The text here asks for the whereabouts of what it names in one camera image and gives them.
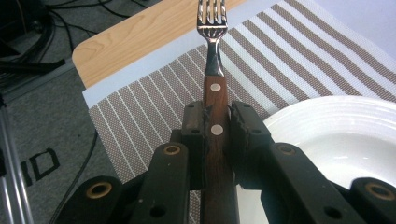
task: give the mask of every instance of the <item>fork handle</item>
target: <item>fork handle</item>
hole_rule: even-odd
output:
[[[221,58],[219,54],[219,39],[207,41],[207,60],[205,75],[207,76],[222,76]]]
[[[202,191],[203,223],[239,223],[233,171],[224,149],[229,146],[229,109],[225,77],[205,76],[204,105],[210,106],[206,122],[206,188]]]

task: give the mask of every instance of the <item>white plate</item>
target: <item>white plate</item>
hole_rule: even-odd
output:
[[[364,176],[396,186],[394,103],[327,96],[291,105],[264,123],[276,142],[299,147],[328,179],[347,189]],[[266,223],[259,192],[238,189],[238,200],[241,224]]]

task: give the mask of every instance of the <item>wooden table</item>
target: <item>wooden table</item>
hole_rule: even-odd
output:
[[[231,9],[245,0],[227,0]],[[73,62],[86,88],[195,29],[196,0],[163,0],[79,44]]]

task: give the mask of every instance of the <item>striped placemat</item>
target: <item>striped placemat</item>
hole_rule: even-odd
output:
[[[396,62],[312,1],[282,1],[234,27],[220,43],[229,99],[262,119],[300,101],[361,95],[396,103]],[[110,94],[90,109],[122,182],[149,167],[153,149],[202,99],[206,46]],[[191,193],[199,223],[199,192]]]

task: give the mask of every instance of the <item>metal rivet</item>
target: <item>metal rivet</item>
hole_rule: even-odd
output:
[[[210,129],[210,131],[214,134],[214,135],[221,135],[223,132],[223,129],[221,127],[221,125],[215,124],[212,126],[212,128]]]
[[[218,83],[213,83],[210,86],[210,90],[212,90],[212,91],[220,91],[221,90],[221,86]]]
[[[285,145],[280,145],[277,147],[277,149],[279,149],[283,154],[291,156],[294,155],[296,153],[296,150],[294,150],[293,148],[289,147],[289,146],[285,146]]]

